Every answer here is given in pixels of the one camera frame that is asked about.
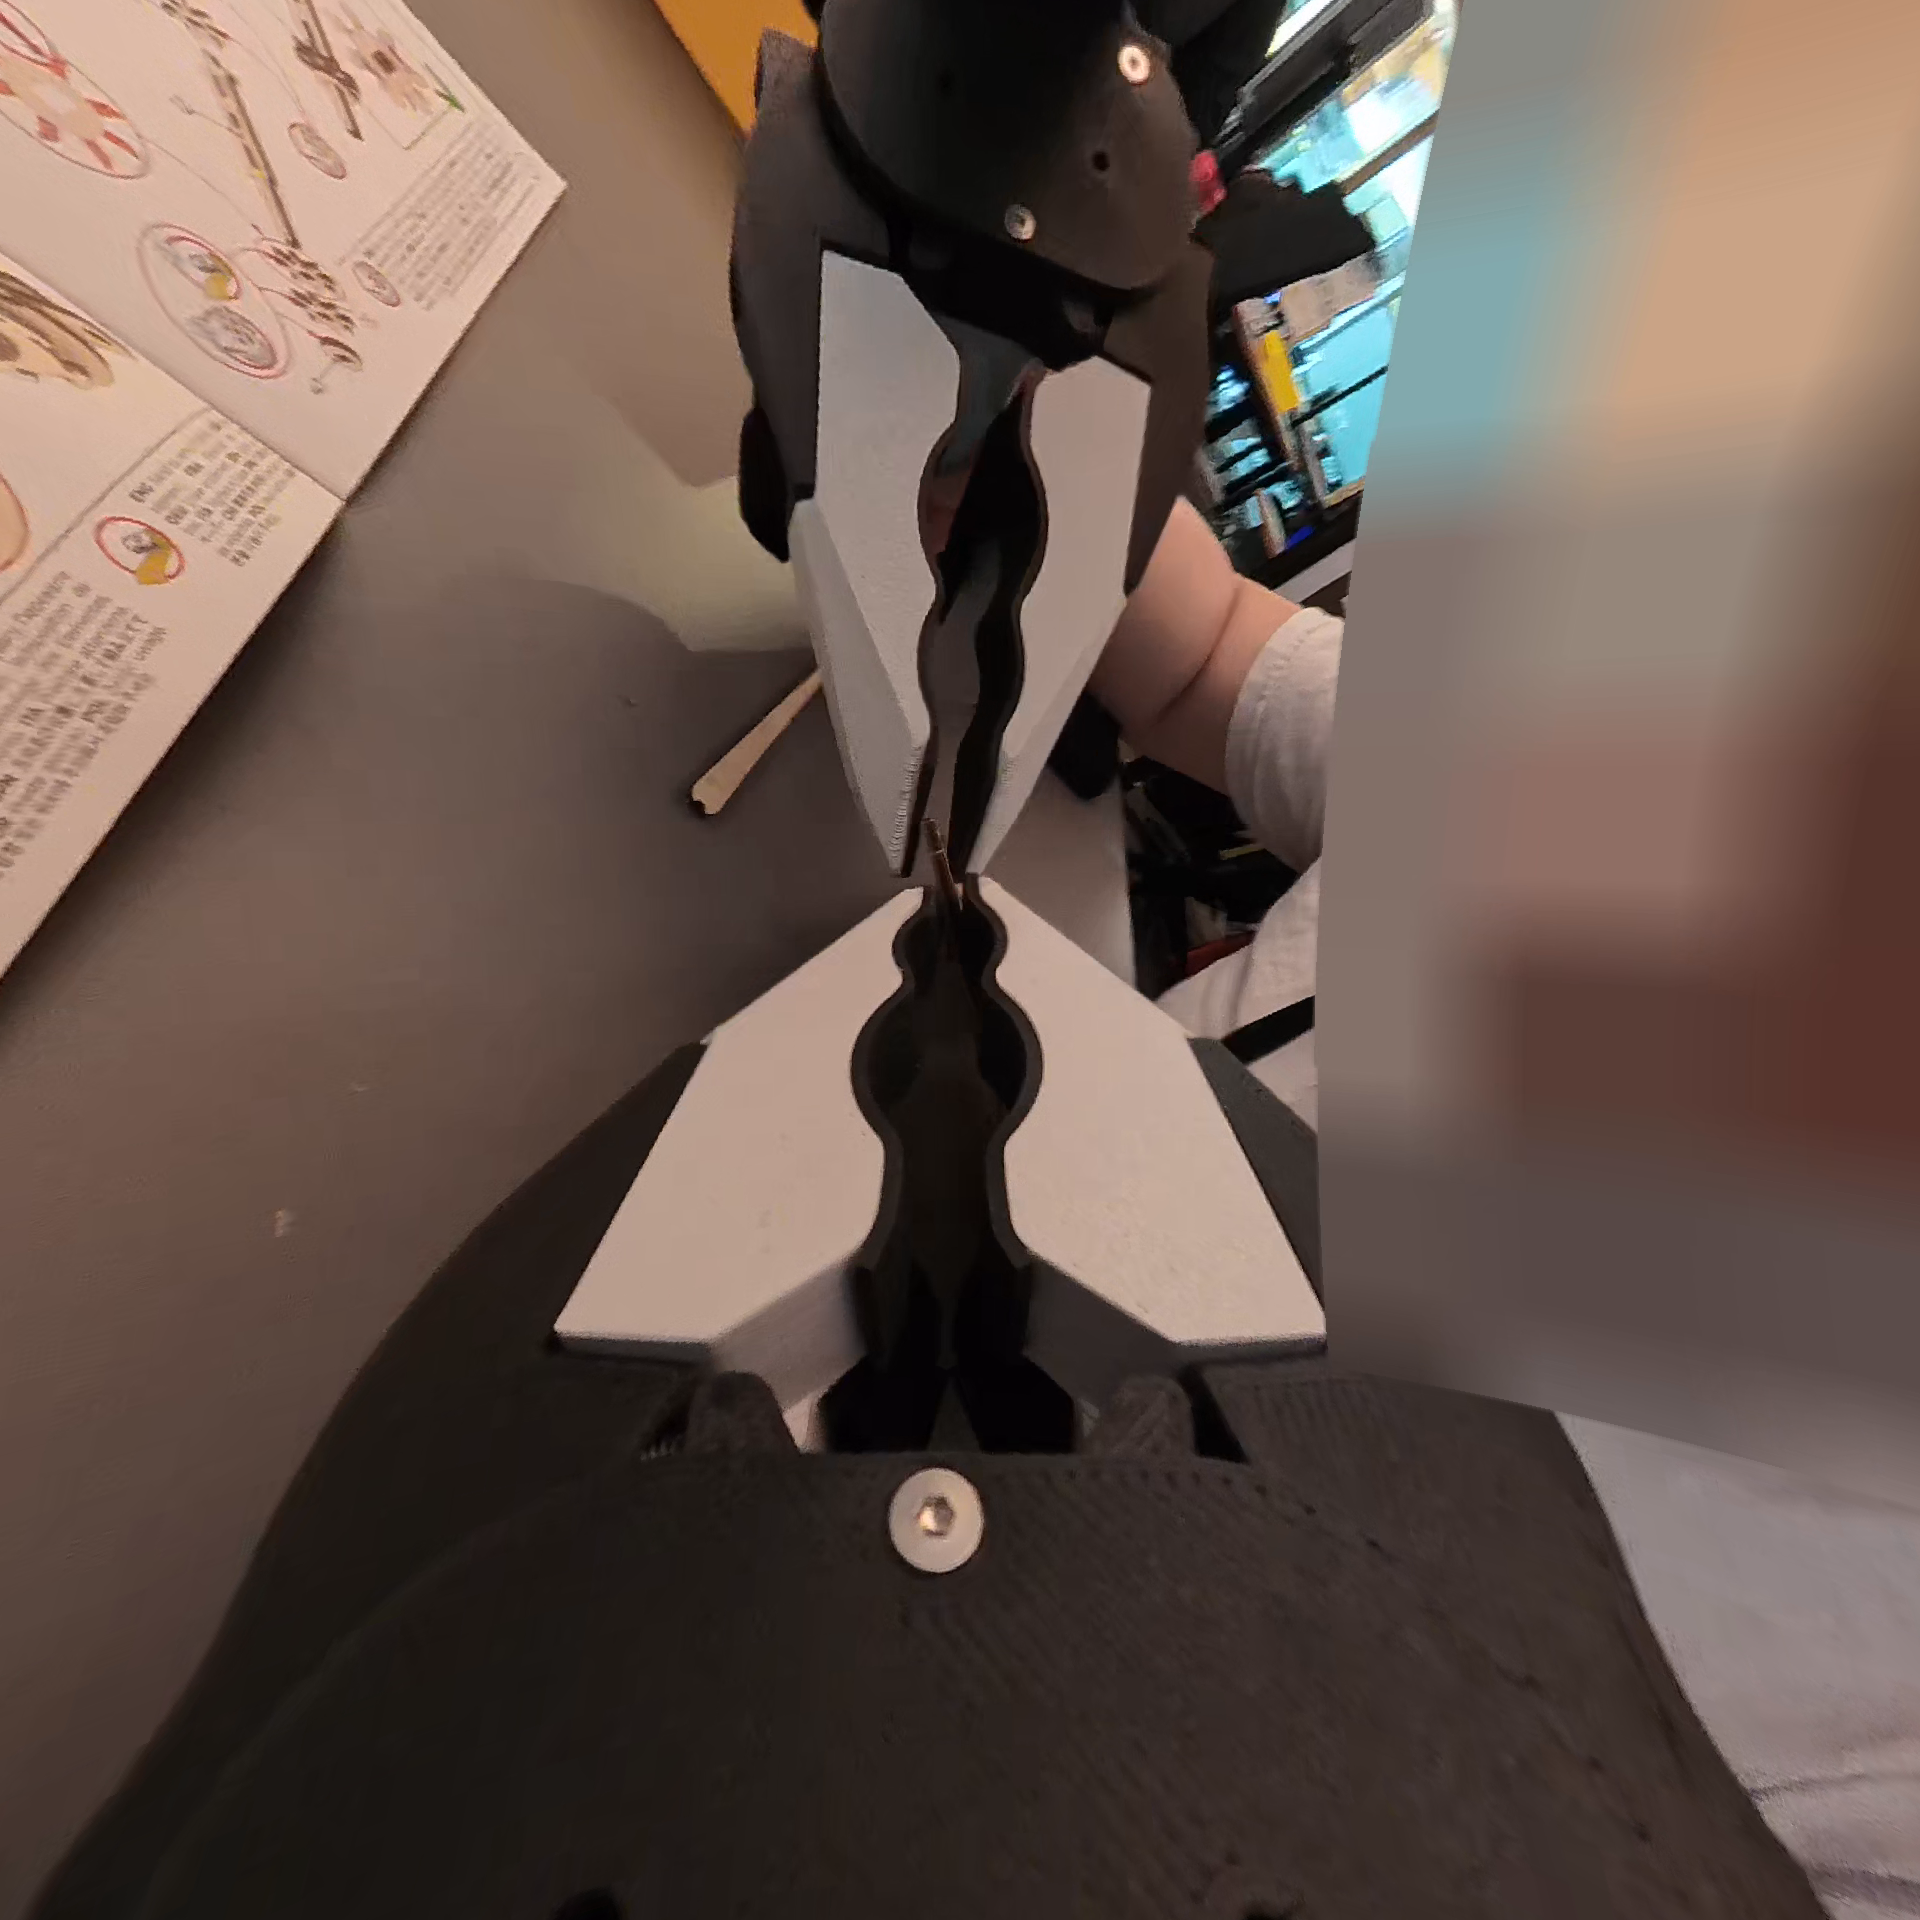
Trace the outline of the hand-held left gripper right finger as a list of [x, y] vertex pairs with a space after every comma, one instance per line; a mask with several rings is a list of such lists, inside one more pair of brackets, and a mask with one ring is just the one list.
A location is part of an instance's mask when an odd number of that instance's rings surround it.
[[1322, 1354], [1326, 1311], [1185, 1030], [997, 881], [979, 902], [1037, 1059], [1001, 1150], [1030, 1360], [1096, 1411], [1139, 1377]]

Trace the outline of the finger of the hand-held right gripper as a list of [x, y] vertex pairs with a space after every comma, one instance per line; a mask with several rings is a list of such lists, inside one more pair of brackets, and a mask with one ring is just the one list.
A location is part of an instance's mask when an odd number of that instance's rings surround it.
[[974, 667], [948, 854], [981, 875], [1034, 796], [1124, 601], [1149, 390], [1105, 360], [1029, 380], [948, 536], [948, 636]]
[[788, 552], [840, 758], [900, 878], [917, 860], [931, 743], [922, 640], [937, 572], [922, 494], [954, 427], [961, 370], [900, 278], [824, 255], [813, 488], [792, 515]]

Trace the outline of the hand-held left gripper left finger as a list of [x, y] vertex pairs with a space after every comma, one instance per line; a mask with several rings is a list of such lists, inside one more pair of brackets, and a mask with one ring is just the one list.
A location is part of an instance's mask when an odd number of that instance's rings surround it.
[[852, 1263], [885, 1152], [857, 1036], [904, 986], [893, 895], [721, 1022], [553, 1327], [568, 1354], [753, 1375], [793, 1433], [860, 1358]]

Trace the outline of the person's right forearm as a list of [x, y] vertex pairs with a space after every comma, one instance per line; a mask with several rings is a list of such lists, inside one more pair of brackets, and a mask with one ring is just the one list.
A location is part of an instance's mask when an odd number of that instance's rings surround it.
[[1299, 607], [1245, 578], [1180, 497], [1096, 663], [1088, 692], [1120, 743], [1216, 793], [1242, 688]]

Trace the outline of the background shelf with goods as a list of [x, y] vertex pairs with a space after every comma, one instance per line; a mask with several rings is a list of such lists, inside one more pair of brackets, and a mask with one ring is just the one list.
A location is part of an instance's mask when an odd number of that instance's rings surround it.
[[1259, 4], [1206, 137], [1212, 396], [1198, 498], [1242, 572], [1331, 592], [1386, 400], [1458, 4]]

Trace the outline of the yellow board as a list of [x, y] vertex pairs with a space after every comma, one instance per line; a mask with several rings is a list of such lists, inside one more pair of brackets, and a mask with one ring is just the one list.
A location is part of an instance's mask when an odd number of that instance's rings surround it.
[[804, 47], [819, 36], [803, 3], [656, 3], [656, 10], [740, 135], [753, 130], [756, 113], [762, 36], [781, 33]]

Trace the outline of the thin wooden stick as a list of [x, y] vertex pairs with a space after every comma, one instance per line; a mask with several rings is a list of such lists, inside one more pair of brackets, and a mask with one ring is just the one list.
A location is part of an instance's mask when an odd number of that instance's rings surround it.
[[724, 811], [740, 787], [765, 762], [824, 691], [824, 672], [810, 671], [784, 697], [714, 762], [690, 787], [689, 806], [702, 818]]

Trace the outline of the printed instruction booklet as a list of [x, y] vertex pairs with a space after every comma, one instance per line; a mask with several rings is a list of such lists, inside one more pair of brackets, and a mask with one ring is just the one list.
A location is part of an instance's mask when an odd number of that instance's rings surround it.
[[5, 969], [562, 191], [408, 4], [3, 4]]

